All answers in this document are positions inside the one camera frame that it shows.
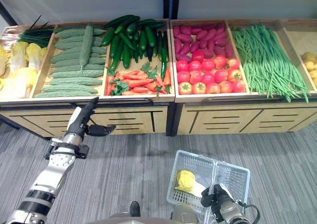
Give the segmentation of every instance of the wooden produce stand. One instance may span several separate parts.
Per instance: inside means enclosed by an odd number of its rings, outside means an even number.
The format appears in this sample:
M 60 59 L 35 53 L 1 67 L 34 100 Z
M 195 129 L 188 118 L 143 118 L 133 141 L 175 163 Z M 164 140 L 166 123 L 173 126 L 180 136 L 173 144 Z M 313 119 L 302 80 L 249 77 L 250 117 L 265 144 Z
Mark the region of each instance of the wooden produce stand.
M 161 31 L 169 30 L 168 19 L 159 19 L 165 23 Z M 107 22 L 94 22 L 96 25 L 104 26 Z M 55 25 L 55 28 L 62 26 L 71 26 L 87 23 L 66 23 Z M 68 121 L 76 106 L 84 106 L 91 97 L 60 97 L 60 98 L 35 98 L 35 95 L 41 92 L 46 82 L 50 80 L 48 75 L 54 70 L 51 67 L 51 58 L 58 53 L 58 49 L 54 47 L 57 39 L 52 34 L 48 45 L 48 51 L 42 62 L 42 69 L 39 71 L 37 80 L 33 85 L 29 98 L 19 100 L 2 100 L 0 101 L 1 118 L 7 122 L 27 129 L 28 131 L 49 138 L 54 136 L 62 136 L 66 131 Z M 171 94 L 164 94 L 156 97 L 156 95 L 142 96 L 104 96 L 106 88 L 106 67 L 111 64 L 109 56 L 109 48 L 106 47 L 106 63 L 104 75 L 100 78 L 103 80 L 101 86 L 95 87 L 98 90 L 96 96 L 99 96 L 96 113 L 92 115 L 90 124 L 100 125 L 117 125 L 117 129 L 112 134 L 137 134 L 137 133 L 165 133 L 170 134 L 171 124 L 174 111 L 174 82 L 172 68 L 171 46 L 169 46 L 170 62 L 167 68 L 171 70 Z M 143 58 L 138 64 L 131 60 L 131 66 L 127 71 L 139 70 L 141 66 L 147 62 L 147 58 Z M 158 66 L 160 71 L 161 62 L 158 57 L 153 58 L 152 65 Z M 124 70 L 122 62 L 117 71 Z
M 173 26 L 202 26 L 224 19 L 171 20 L 171 44 L 174 45 Z M 317 120 L 317 89 L 300 58 L 306 51 L 317 52 L 317 20 L 228 19 L 225 20 L 228 39 L 239 58 L 231 27 L 244 27 L 261 22 L 278 36 L 292 63 L 297 67 L 311 92 L 309 103 L 304 99 L 285 99 L 252 92 L 246 93 L 180 95 L 176 73 L 175 49 L 172 46 L 176 109 L 171 135 L 176 134 L 239 134 L 298 131 Z M 242 77 L 247 84 L 243 67 Z

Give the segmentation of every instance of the white basket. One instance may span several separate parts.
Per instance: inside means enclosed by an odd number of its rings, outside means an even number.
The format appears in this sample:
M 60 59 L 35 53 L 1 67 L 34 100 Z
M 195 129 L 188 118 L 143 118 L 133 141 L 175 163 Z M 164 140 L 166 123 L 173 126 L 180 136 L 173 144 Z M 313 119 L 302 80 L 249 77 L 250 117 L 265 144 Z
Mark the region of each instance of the white basket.
M 172 173 L 170 176 L 167 201 L 172 204 L 188 204 L 198 214 L 200 223 L 210 223 L 208 221 L 211 214 L 210 208 L 204 208 L 200 203 L 200 198 L 186 192 L 174 189 L 178 186 L 176 176 L 181 170 L 189 170 L 195 175 L 198 183 L 204 187 L 212 187 L 215 184 L 224 184 L 232 195 L 234 200 L 241 199 L 247 202 L 250 171 L 247 168 L 228 164 L 226 162 L 217 161 L 202 155 L 196 155 L 186 151 L 178 150 L 174 160 Z

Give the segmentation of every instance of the cilantro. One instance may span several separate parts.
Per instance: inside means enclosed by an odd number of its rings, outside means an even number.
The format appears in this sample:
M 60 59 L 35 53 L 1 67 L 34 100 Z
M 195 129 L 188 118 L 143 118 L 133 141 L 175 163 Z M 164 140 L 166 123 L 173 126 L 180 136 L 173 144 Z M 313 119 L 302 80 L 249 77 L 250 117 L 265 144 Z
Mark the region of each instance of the cilantro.
M 117 72 L 112 71 L 110 69 L 107 70 L 107 76 L 116 76 Z
M 159 96 L 160 91 L 162 90 L 163 86 L 156 86 L 155 90 L 157 91 L 157 97 Z
M 170 94 L 170 86 L 169 85 L 165 87 L 165 91 Z
M 111 96 L 122 95 L 123 92 L 129 90 L 129 85 L 125 82 L 120 81 L 119 79 L 114 79 L 110 81 L 110 84 L 115 83 L 115 89 L 111 91 Z
M 155 81 L 157 80 L 157 75 L 158 75 L 158 66 L 155 66 L 154 69 L 150 66 L 149 62 L 146 62 L 142 67 L 141 70 L 144 71 L 149 79 L 154 79 Z

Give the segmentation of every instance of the red tomato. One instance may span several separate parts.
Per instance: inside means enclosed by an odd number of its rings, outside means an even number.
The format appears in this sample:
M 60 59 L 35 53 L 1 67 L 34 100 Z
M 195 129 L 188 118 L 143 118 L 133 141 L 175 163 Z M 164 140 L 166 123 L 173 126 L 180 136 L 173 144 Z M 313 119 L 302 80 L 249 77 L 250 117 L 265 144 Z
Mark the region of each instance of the red tomato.
M 187 82 L 183 82 L 178 87 L 179 94 L 191 94 L 192 93 L 192 85 Z
M 199 70 L 194 70 L 190 72 L 189 82 L 191 84 L 196 84 L 202 80 L 202 73 Z
M 228 81 L 234 82 L 236 80 L 242 79 L 242 74 L 239 69 L 231 69 L 228 71 Z
M 178 83 L 189 82 L 189 73 L 187 71 L 180 71 L 177 73 L 177 81 Z
M 226 69 L 238 69 L 239 66 L 240 66 L 241 62 L 239 59 L 237 58 L 232 58 L 232 59 L 229 59 L 227 61 L 227 64 L 226 64 Z
M 205 59 L 202 63 L 203 72 L 210 72 L 214 69 L 214 61 L 212 59 Z
M 232 83 L 229 81 L 222 81 L 220 84 L 220 92 L 231 93 L 233 90 Z
M 232 83 L 234 93 L 244 93 L 246 92 L 246 85 L 243 80 L 236 80 Z
M 214 82 L 214 75 L 211 74 L 210 72 L 206 72 L 202 76 L 202 82 L 206 85 L 209 85 L 210 83 Z
M 194 94 L 205 94 L 206 93 L 206 85 L 202 82 L 194 84 L 193 93 Z
M 198 60 L 200 63 L 202 63 L 205 59 L 205 54 L 202 51 L 195 51 L 192 54 L 192 61 Z
M 227 59 L 224 55 L 217 55 L 214 59 L 215 68 L 222 69 L 227 63 Z
M 179 60 L 176 63 L 176 70 L 177 70 L 177 72 L 188 71 L 188 62 L 185 60 Z
M 217 70 L 214 74 L 214 80 L 216 83 L 220 83 L 222 81 L 228 80 L 228 70 L 220 69 Z
M 201 70 L 202 69 L 202 65 L 200 64 L 200 62 L 198 60 L 194 60 L 192 62 L 189 63 L 188 65 L 188 71 L 193 71 L 193 70 Z
M 208 94 L 220 94 L 220 85 L 216 84 L 216 83 L 210 83 L 209 85 L 207 85 L 206 88 L 206 92 Z

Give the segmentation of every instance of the gray carpet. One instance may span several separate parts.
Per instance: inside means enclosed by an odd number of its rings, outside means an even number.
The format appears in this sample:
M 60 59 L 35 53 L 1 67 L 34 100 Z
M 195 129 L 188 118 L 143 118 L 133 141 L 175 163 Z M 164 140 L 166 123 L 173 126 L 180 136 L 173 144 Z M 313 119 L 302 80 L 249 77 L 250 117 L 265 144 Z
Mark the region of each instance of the gray carpet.
M 173 205 L 166 193 L 180 149 L 250 169 L 248 202 L 261 210 L 260 223 L 316 223 L 316 137 L 317 123 L 284 134 L 87 137 L 89 157 L 76 160 L 48 223 L 105 219 L 127 211 L 133 200 L 140 202 L 143 216 L 170 217 Z M 41 138 L 0 126 L 0 223 L 48 163 L 45 150 Z

